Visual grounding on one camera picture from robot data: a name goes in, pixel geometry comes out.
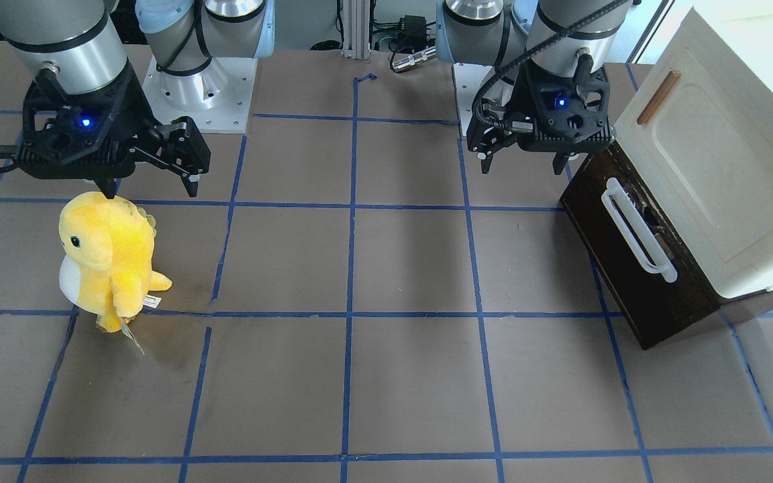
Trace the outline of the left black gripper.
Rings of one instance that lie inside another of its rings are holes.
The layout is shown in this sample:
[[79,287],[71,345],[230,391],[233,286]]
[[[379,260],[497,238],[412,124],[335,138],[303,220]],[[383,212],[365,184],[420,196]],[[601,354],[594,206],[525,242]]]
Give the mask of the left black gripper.
[[519,149],[524,151],[556,153],[552,160],[552,170],[558,176],[570,161],[571,154],[601,152],[613,143],[615,137],[615,128],[610,123],[579,142],[550,135],[537,126],[530,133],[508,132],[472,120],[467,128],[468,149],[479,152],[482,174],[490,173],[494,153],[511,146],[519,146]]

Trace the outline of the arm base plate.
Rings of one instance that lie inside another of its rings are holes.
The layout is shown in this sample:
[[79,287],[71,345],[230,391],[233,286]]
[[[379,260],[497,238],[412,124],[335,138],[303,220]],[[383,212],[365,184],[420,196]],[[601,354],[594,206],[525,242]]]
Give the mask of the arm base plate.
[[[453,74],[461,138],[466,140],[468,126],[472,119],[472,102],[480,87],[494,76],[494,68],[490,65],[457,63],[453,65]],[[511,98],[516,76],[517,68],[510,71],[506,79],[498,80],[484,97],[504,106]]]
[[142,90],[162,123],[187,116],[203,133],[243,134],[248,129],[257,67],[254,58],[213,58],[202,72],[172,76],[157,71],[151,59]]

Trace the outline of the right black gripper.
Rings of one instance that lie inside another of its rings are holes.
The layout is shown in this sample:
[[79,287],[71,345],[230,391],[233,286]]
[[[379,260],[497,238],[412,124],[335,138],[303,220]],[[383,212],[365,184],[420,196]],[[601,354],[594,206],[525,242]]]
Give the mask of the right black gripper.
[[[195,120],[188,116],[160,125],[137,115],[119,115],[115,141],[117,176],[132,174],[136,162],[149,162],[177,174],[190,198],[196,198],[201,175],[211,169],[211,149]],[[96,178],[94,183],[110,201],[119,192],[120,178]]]

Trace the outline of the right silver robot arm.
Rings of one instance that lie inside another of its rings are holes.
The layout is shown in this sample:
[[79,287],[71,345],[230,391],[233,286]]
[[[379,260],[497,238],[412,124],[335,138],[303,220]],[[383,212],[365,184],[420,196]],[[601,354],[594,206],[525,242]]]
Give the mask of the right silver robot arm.
[[0,1],[0,33],[33,76],[19,143],[0,159],[42,180],[88,180],[108,198],[119,178],[150,163],[190,197],[211,150],[195,114],[232,103],[222,58],[266,58],[275,48],[273,1],[138,1],[157,91],[177,111],[159,119],[103,1]]

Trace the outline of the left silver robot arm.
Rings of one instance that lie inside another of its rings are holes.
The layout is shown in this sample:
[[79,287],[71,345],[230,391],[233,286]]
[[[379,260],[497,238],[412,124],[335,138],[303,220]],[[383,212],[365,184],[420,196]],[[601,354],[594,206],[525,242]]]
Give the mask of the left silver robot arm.
[[511,146],[552,153],[561,174],[615,141],[605,59],[629,9],[629,1],[440,3],[438,57],[490,67],[464,135],[482,173]]

